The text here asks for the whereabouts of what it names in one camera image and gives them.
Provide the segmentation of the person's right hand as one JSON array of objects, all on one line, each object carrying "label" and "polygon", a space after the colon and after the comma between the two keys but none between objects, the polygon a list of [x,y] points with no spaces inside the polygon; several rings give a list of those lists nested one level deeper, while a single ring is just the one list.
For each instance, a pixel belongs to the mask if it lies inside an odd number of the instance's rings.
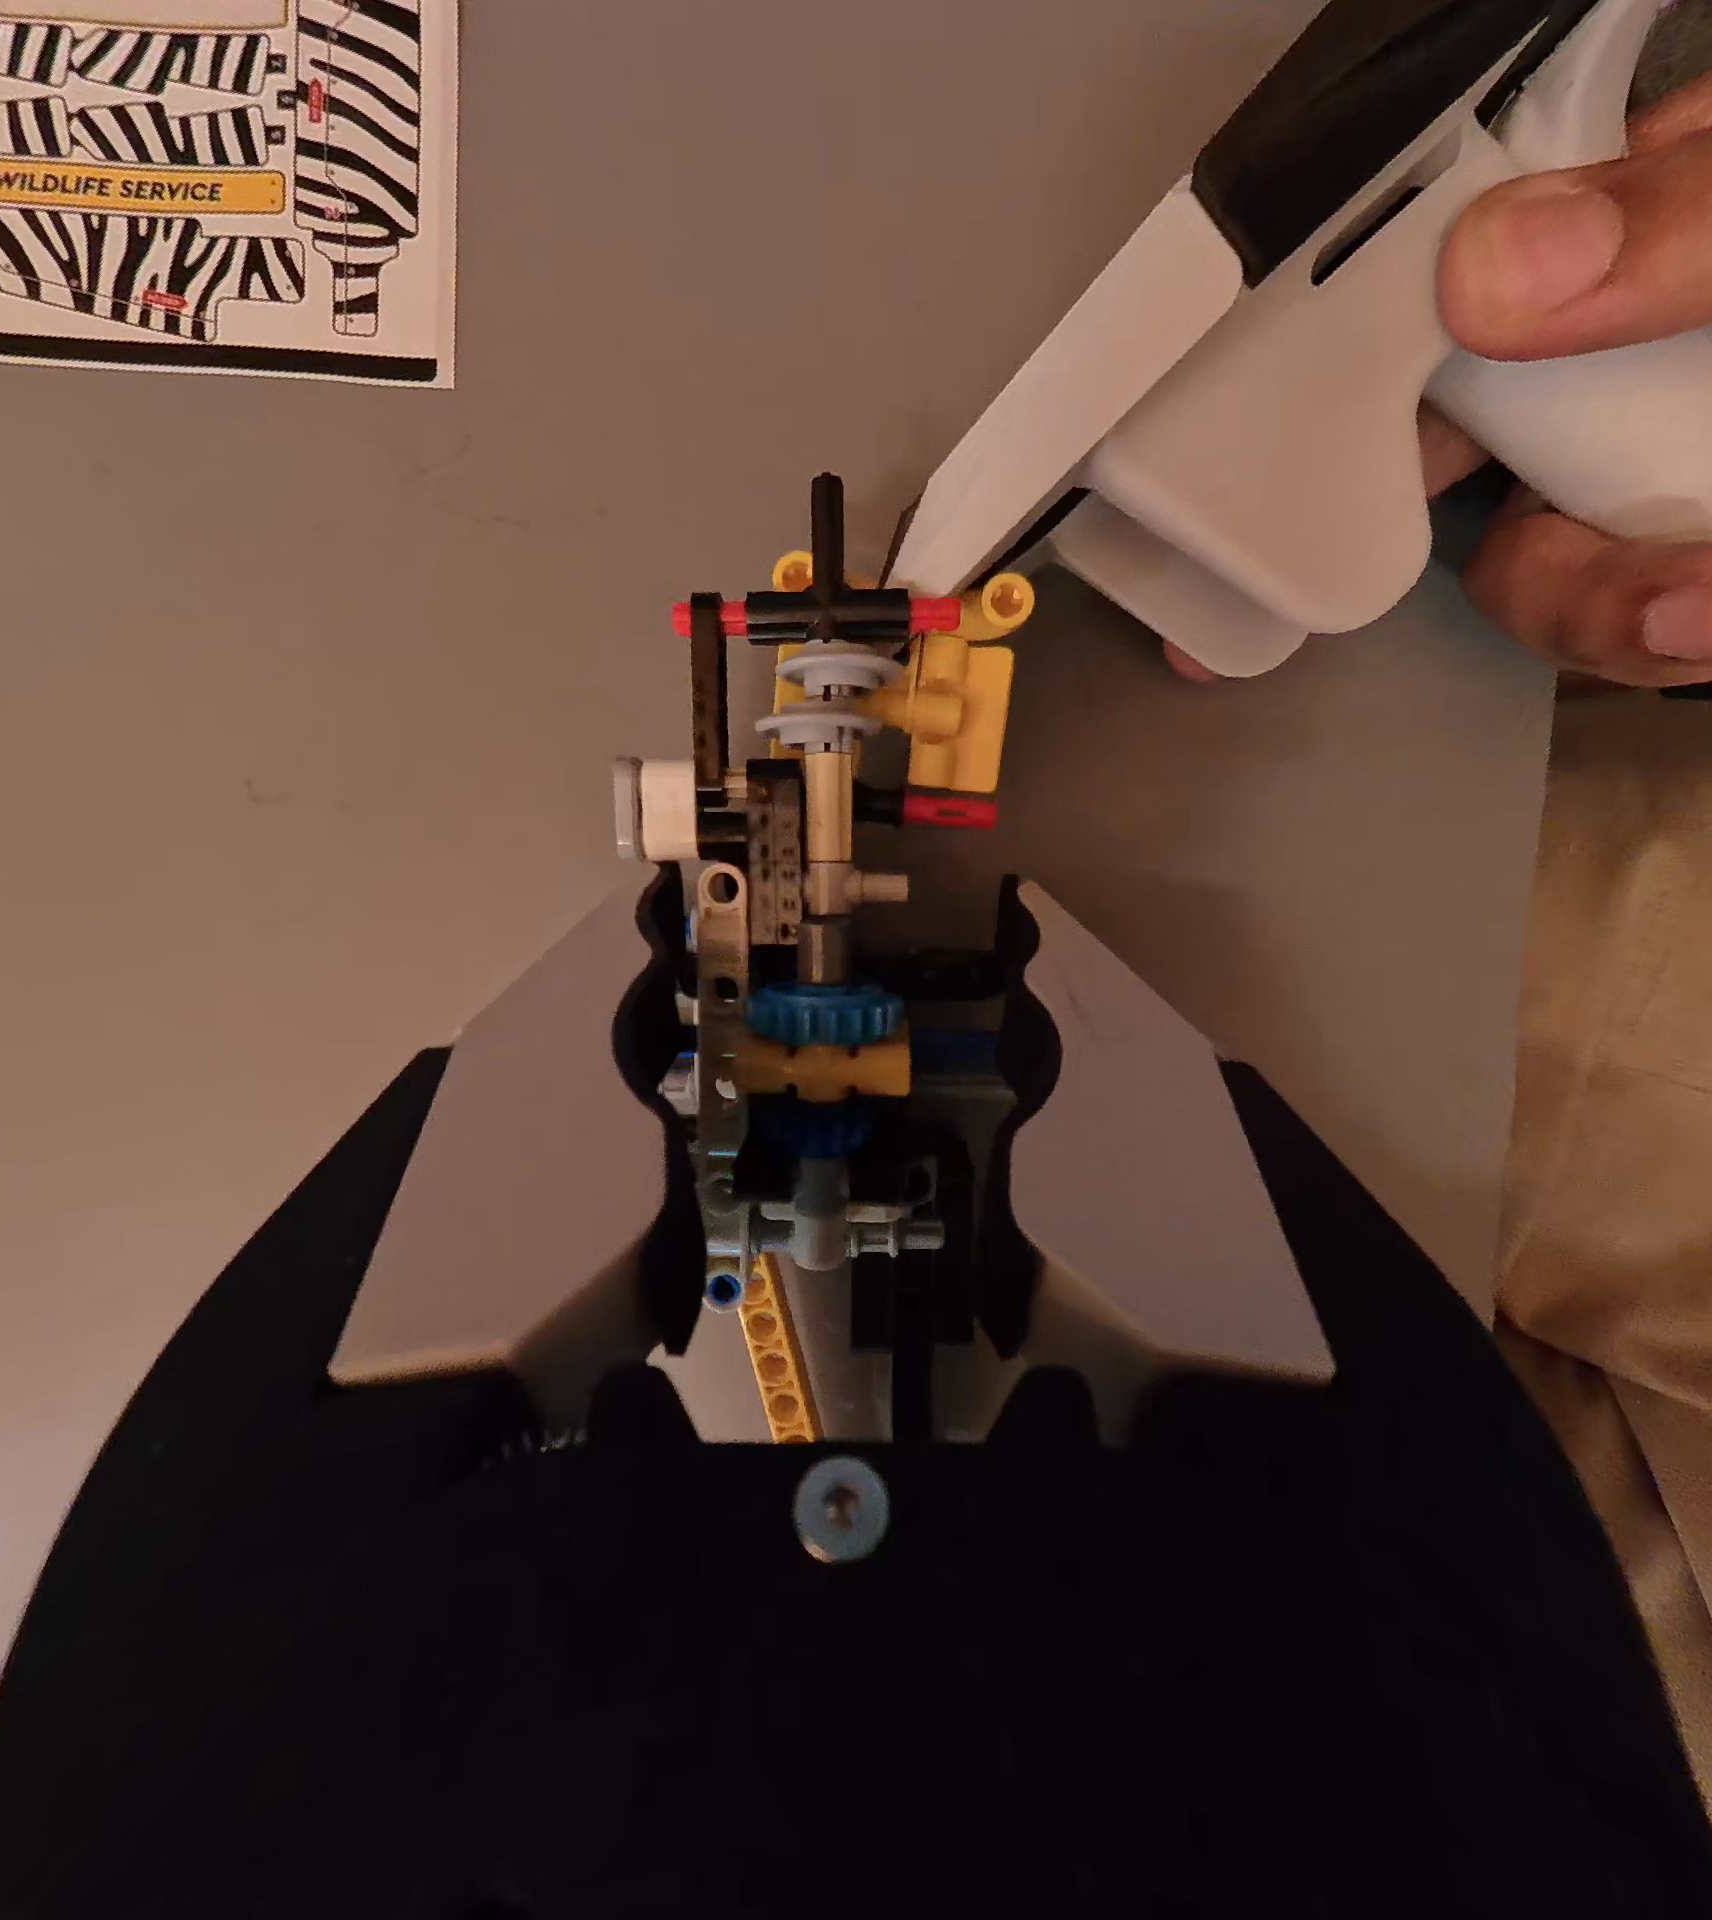
[{"label": "person's right hand", "polygon": [[[1437,301],[1460,349],[1512,364],[1712,325],[1712,70],[1646,109],[1626,157],[1507,180],[1469,205],[1444,244]],[[1712,543],[1612,541],[1514,486],[1462,589],[1558,672],[1712,685]]]}]

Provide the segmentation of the yellow lego connector piece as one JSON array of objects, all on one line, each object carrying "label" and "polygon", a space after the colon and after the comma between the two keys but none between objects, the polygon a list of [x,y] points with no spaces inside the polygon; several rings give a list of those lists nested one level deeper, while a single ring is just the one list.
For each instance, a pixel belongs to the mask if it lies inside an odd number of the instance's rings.
[{"label": "yellow lego connector piece", "polygon": [[771,714],[756,725],[780,756],[853,756],[867,736],[908,742],[913,794],[963,811],[987,809],[998,788],[1014,682],[1007,639],[1036,610],[1021,572],[968,589],[945,632],[917,634],[896,659],[880,642],[791,642],[776,652]]}]

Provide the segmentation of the zebra striped sticker sheet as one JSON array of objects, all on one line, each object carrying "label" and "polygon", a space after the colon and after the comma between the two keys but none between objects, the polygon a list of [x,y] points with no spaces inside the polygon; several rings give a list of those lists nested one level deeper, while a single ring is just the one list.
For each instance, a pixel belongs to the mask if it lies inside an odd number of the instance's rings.
[{"label": "zebra striped sticker sheet", "polygon": [[460,4],[0,3],[0,362],[455,383]]}]

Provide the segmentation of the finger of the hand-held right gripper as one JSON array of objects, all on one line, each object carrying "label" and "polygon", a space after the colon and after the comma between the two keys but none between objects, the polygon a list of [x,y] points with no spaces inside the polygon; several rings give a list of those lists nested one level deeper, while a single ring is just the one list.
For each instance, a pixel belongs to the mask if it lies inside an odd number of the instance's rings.
[{"label": "finger of the hand-held right gripper", "polygon": [[1240,255],[1180,178],[927,479],[886,586],[958,596],[1241,293]]}]

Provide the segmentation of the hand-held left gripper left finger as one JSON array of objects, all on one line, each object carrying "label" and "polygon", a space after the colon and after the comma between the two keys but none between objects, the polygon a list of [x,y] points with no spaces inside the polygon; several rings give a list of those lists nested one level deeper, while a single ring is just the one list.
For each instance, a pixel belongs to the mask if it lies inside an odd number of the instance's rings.
[{"label": "hand-held left gripper left finger", "polygon": [[701,1313],[690,1138],[661,1096],[685,1050],[677,874],[626,882],[470,1021],[329,1362],[341,1387],[486,1368],[587,1401]]}]

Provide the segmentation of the beige trousers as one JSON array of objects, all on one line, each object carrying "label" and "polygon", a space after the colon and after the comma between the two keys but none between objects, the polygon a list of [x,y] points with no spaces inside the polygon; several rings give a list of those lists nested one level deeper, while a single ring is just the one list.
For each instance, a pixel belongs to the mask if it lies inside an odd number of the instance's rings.
[{"label": "beige trousers", "polygon": [[1626,1574],[1712,1821],[1712,701],[1560,709],[1495,1336]]}]

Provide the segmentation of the multicoloured lego gear assembly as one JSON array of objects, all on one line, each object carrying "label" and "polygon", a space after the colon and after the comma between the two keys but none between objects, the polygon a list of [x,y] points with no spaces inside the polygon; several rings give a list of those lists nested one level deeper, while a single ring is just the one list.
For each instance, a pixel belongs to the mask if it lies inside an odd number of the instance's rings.
[{"label": "multicoloured lego gear assembly", "polygon": [[739,1316],[776,1443],[824,1435],[785,1279],[843,1277],[858,1355],[886,1359],[883,1435],[937,1437],[937,1357],[973,1341],[975,1169],[940,1119],[942,1066],[987,1083],[985,1038],[916,1038],[913,1009],[998,1005],[994,960],[863,953],[858,921],[908,902],[909,878],[865,868],[858,830],[985,830],[979,811],[908,782],[908,741],[853,754],[777,754],[777,650],[881,645],[945,632],[959,596],[916,596],[846,567],[843,480],[813,477],[809,545],[742,599],[695,592],[674,609],[690,645],[685,761],[622,761],[620,848],[658,868],[693,864],[683,910],[692,995],[683,1131],[706,1239],[703,1300]]}]

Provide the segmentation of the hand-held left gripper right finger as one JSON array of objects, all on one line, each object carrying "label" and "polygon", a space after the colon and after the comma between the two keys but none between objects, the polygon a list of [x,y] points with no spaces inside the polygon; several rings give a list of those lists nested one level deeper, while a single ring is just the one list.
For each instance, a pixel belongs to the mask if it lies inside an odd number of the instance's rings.
[{"label": "hand-held left gripper right finger", "polygon": [[1042,887],[996,923],[991,1134],[969,1306],[1011,1383],[1135,1414],[1178,1377],[1323,1387],[1334,1359],[1203,1036]]}]

